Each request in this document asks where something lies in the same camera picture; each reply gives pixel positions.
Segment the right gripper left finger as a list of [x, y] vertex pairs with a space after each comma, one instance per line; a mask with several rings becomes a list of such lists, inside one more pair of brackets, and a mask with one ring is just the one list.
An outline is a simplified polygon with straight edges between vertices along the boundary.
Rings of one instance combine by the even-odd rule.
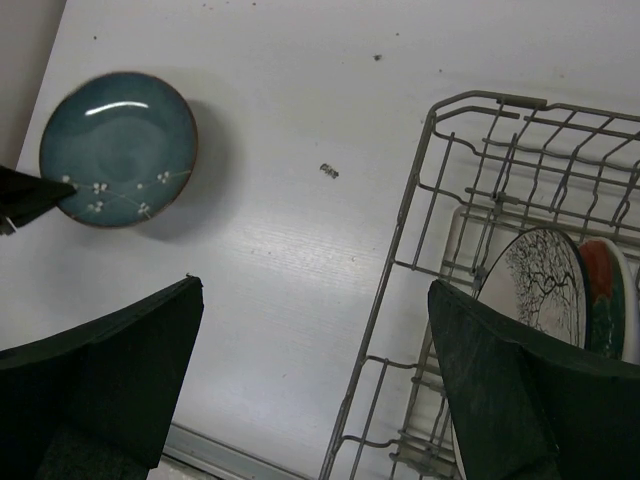
[[144, 479], [204, 311], [199, 278], [1, 353], [4, 479]]

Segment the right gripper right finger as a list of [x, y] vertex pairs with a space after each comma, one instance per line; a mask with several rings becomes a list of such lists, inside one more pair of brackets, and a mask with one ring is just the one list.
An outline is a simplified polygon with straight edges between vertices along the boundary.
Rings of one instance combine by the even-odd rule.
[[638, 366], [552, 338], [441, 281], [427, 303], [467, 478], [638, 478]]

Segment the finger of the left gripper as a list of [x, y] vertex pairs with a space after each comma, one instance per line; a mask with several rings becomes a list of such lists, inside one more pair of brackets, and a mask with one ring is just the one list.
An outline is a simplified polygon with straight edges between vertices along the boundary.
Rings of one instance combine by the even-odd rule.
[[1, 167], [1, 224], [27, 225], [76, 194], [67, 183]]
[[0, 216], [0, 235], [9, 236], [16, 232], [14, 225], [11, 221], [4, 216]]

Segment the teal plate white flowers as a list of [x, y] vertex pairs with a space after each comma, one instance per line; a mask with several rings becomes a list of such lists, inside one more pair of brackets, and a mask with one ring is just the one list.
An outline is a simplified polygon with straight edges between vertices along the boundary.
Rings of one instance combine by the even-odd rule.
[[186, 187], [198, 152], [198, 129], [186, 99], [166, 81], [119, 71], [94, 77], [49, 117], [39, 171], [73, 194], [58, 208], [98, 228], [145, 222]]

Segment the cream plate tree pattern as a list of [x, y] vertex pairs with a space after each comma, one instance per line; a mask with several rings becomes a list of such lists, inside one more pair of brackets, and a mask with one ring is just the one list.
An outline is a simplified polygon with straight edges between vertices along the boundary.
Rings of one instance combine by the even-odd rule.
[[500, 253], [477, 299], [564, 343], [591, 346], [592, 307], [585, 262], [569, 236], [554, 228], [532, 228]]

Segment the red plate blue flower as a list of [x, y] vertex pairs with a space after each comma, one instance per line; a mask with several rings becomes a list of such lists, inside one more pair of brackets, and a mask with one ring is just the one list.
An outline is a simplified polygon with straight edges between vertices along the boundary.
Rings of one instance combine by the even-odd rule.
[[591, 320], [587, 349], [639, 364], [639, 300], [624, 254], [611, 240], [586, 240], [579, 251], [587, 271]]

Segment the aluminium rail frame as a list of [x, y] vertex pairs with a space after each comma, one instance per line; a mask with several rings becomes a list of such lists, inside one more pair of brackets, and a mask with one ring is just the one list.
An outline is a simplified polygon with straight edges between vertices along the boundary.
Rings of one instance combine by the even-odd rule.
[[309, 479], [309, 476], [175, 423], [169, 428], [163, 453], [172, 460], [221, 479]]

